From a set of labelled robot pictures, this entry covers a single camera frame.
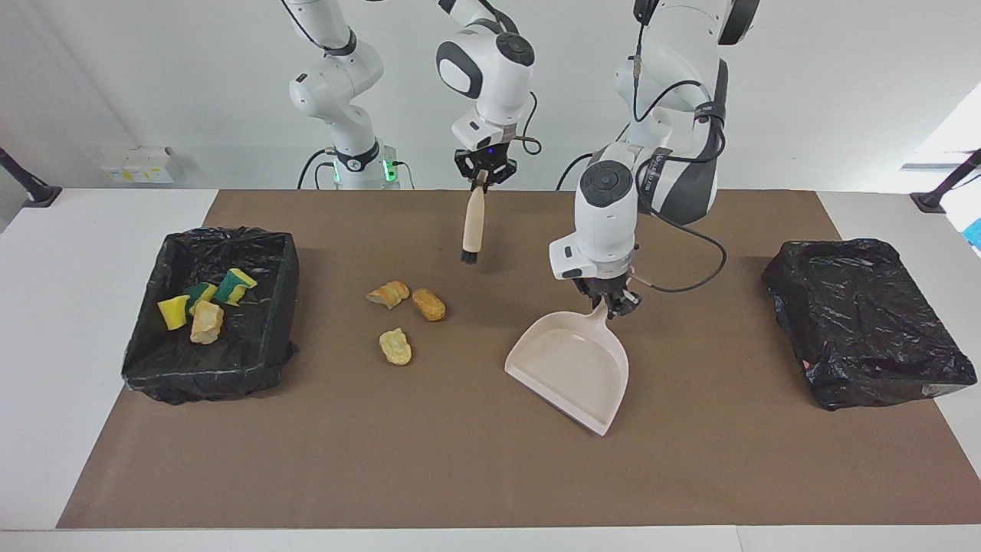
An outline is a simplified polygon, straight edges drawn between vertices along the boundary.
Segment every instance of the brown paper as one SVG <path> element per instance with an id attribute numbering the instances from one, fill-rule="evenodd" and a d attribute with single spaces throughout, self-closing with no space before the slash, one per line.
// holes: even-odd
<path id="1" fill-rule="evenodd" d="M 637 289 L 641 308 L 610 324 L 631 369 L 605 438 L 506 375 L 540 316 L 589 311 L 548 266 L 572 199 L 491 192 L 467 266 L 466 193 L 219 193 L 208 225 L 295 236 L 300 351 L 282 386 L 240 401 L 124 391 L 59 526 L 981 523 L 981 484 L 933 401 L 810 399 L 759 276 L 784 241 L 838 238 L 813 193 L 720 193 L 696 227 L 729 267 L 689 294 Z M 663 285 L 717 261 L 653 219 L 638 241 L 638 270 Z M 365 301 L 394 279 L 432 289 L 446 320 Z M 378 347 L 396 327 L 405 367 Z"/>

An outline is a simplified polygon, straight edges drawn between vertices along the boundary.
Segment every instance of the sponge piece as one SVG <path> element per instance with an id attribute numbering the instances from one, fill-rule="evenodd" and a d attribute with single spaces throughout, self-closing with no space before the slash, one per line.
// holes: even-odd
<path id="1" fill-rule="evenodd" d="M 177 296 L 173 299 L 157 303 L 160 313 L 164 315 L 169 331 L 179 330 L 187 325 L 187 301 L 190 296 Z"/>
<path id="2" fill-rule="evenodd" d="M 238 268 L 233 268 L 225 274 L 225 279 L 222 280 L 222 285 L 218 286 L 214 299 L 220 303 L 238 306 L 238 302 L 245 296 L 245 291 L 251 290 L 257 285 L 258 283 L 248 274 Z"/>
<path id="3" fill-rule="evenodd" d="M 202 282 L 196 286 L 191 286 L 184 290 L 184 294 L 190 297 L 190 299 L 187 300 L 187 313 L 193 316 L 194 308 L 197 306 L 197 304 L 201 303 L 202 301 L 211 301 L 211 298 L 215 297 L 215 292 L 217 291 L 217 286 L 207 282 Z"/>

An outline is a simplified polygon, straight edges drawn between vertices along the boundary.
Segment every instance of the white dustpan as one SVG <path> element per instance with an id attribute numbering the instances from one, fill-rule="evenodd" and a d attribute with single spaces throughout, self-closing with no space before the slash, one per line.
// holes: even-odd
<path id="1" fill-rule="evenodd" d="M 582 425 L 606 434 L 627 390 L 627 352 L 606 328 L 606 306 L 592 314 L 555 312 L 532 324 L 504 370 Z"/>

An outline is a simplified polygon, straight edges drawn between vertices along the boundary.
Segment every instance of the black plastic bag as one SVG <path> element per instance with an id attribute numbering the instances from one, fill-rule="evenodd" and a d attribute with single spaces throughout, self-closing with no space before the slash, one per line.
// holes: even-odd
<path id="1" fill-rule="evenodd" d="M 200 282 L 218 285 L 240 268 L 258 285 L 239 306 L 221 305 L 225 322 L 212 345 L 190 342 L 190 323 L 167 331 L 157 302 Z M 179 405 L 238 399 L 279 385 L 295 347 L 289 341 L 299 261 L 290 234 L 201 228 L 164 240 L 146 285 L 123 361 L 130 389 Z"/>
<path id="2" fill-rule="evenodd" d="M 763 281 L 824 409 L 897 405 L 977 383 L 889 244 L 787 242 Z"/>

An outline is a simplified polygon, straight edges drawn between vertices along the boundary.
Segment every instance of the food scrap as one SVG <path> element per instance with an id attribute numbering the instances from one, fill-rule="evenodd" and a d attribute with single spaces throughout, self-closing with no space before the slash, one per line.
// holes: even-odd
<path id="1" fill-rule="evenodd" d="M 225 312 L 216 304 L 202 301 L 194 309 L 194 323 L 190 327 L 190 341 L 201 345 L 211 345 L 218 341 L 222 333 Z"/>
<path id="2" fill-rule="evenodd" d="M 402 300 L 409 299 L 409 288 L 399 281 L 388 282 L 365 296 L 365 299 L 372 303 L 383 304 L 388 307 L 388 310 L 392 310 L 402 303 Z"/>
<path id="3" fill-rule="evenodd" d="M 390 332 L 382 334 L 378 340 L 382 346 L 385 358 L 396 366 L 404 366 L 412 360 L 412 347 L 409 346 L 408 339 L 402 328 L 395 328 Z"/>
<path id="4" fill-rule="evenodd" d="M 436 294 L 427 289 L 413 292 L 412 303 L 430 322 L 439 322 L 446 317 L 446 305 L 436 297 Z"/>

